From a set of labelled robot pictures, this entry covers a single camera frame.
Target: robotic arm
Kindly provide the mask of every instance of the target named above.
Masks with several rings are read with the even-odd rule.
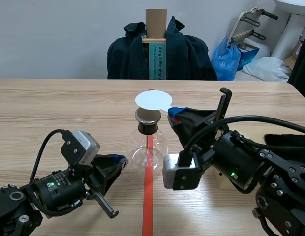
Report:
[[[69,167],[42,178],[35,178],[39,161],[48,140],[62,133],[61,153]],[[47,218],[66,215],[83,204],[83,199],[97,200],[110,218],[118,215],[104,195],[128,163],[125,156],[97,155],[99,143],[84,131],[52,131],[44,140],[29,184],[14,184],[0,189],[0,236],[28,236]]]
[[[184,150],[164,158],[163,182],[173,190],[195,189],[205,170],[213,165],[234,187],[248,194],[256,192],[253,210],[269,236],[268,219],[283,236],[305,236],[305,163],[285,160],[274,152],[305,152],[305,147],[269,146],[246,139],[229,130],[229,123],[259,121],[305,133],[305,128],[286,121],[261,117],[224,118],[232,93],[226,88],[216,111],[171,108],[168,120]]]

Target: red tape line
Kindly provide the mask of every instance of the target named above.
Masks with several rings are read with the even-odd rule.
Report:
[[[142,236],[153,236],[153,135],[148,136],[146,147],[144,201],[143,201],[143,227]]]

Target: white floor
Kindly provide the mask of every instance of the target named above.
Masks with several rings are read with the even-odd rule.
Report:
[[[238,71],[236,73],[235,81],[261,81],[259,78],[243,73],[242,71]]]

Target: gray wall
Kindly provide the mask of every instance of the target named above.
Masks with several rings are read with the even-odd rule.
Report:
[[[210,56],[238,15],[252,7],[281,14],[264,29],[273,47],[288,17],[273,0],[0,0],[0,78],[105,79],[110,44],[145,8],[167,8],[203,39]]]

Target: wooden table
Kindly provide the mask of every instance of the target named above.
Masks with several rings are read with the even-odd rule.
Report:
[[[158,89],[173,96],[173,106],[216,109],[221,93],[233,92],[227,117],[262,115],[305,126],[305,99],[286,83],[207,81],[107,81],[0,79],[0,187],[26,184],[39,147],[54,129],[84,130],[101,144],[100,153],[127,155],[127,140],[136,128],[136,95]],[[169,153],[182,150],[163,114],[159,127],[169,143]],[[274,126],[243,122],[231,125],[245,131]],[[48,143],[37,173],[65,169],[60,153],[63,140]],[[96,201],[84,201],[69,215],[44,219],[33,235],[142,235],[143,177],[129,165],[113,184],[106,199],[119,210],[109,219]],[[193,191],[164,189],[162,176],[154,181],[154,235],[157,236],[263,236],[252,216],[254,193],[218,189],[212,169]]]

